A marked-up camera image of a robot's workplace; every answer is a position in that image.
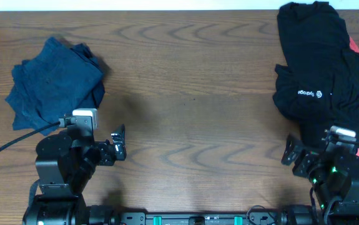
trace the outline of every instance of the black t-shirt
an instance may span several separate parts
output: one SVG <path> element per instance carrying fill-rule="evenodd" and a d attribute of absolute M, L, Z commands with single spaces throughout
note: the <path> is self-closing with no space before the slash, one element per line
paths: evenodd
<path fill-rule="evenodd" d="M 359 141 L 359 53 L 346 24 L 327 2 L 289 3 L 278 14 L 288 66 L 277 65 L 275 105 L 300 123 L 304 144 L 323 147 L 325 129 L 352 129 Z"/>

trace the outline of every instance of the white wall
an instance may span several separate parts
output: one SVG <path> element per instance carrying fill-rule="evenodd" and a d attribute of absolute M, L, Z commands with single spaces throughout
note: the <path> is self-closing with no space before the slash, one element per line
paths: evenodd
<path fill-rule="evenodd" d="M 0 0 L 0 11 L 278 9 L 288 2 L 289 0 Z M 335 9 L 359 9 L 359 0 L 332 0 L 330 4 Z"/>

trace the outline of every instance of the blue cloth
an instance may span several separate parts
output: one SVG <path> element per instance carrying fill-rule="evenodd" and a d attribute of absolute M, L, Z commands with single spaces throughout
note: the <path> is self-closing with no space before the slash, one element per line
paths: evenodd
<path fill-rule="evenodd" d="M 103 72 L 90 49 L 71 49 L 50 37 L 41 53 L 24 60 L 12 72 L 14 86 L 6 102 L 16 112 L 14 130 L 39 129 L 77 108 L 98 108 L 103 95 Z M 43 132 L 48 135 L 57 127 Z"/>

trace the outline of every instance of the wooden table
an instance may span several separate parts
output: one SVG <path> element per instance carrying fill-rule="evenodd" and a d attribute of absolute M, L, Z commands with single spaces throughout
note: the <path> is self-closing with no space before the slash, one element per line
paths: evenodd
<path fill-rule="evenodd" d="M 88 205 L 246 211 L 310 204 L 310 183 L 280 163 L 297 132 L 274 106 L 285 64 L 277 11 L 0 12 L 0 146 L 12 131 L 11 69 L 49 36 L 86 43 L 106 65 L 97 140 L 127 127 L 125 162 L 98 167 Z M 341 11 L 359 46 L 359 11 Z M 0 224 L 19 224 L 37 179 L 40 134 L 0 154 Z"/>

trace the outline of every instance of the black cloth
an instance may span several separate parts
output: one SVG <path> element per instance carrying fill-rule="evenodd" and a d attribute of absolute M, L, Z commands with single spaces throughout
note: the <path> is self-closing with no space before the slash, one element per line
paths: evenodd
<path fill-rule="evenodd" d="M 104 95 L 103 73 L 90 49 L 83 44 L 68 49 L 54 37 L 34 59 L 16 65 L 12 77 L 6 101 L 16 113 L 14 130 L 39 129 L 74 109 L 98 108 Z"/>
<path fill-rule="evenodd" d="M 298 121 L 304 144 L 322 148 L 332 125 L 352 129 L 359 141 L 359 53 L 346 24 L 327 2 L 282 6 L 277 16 L 288 66 L 277 65 L 273 101 Z"/>

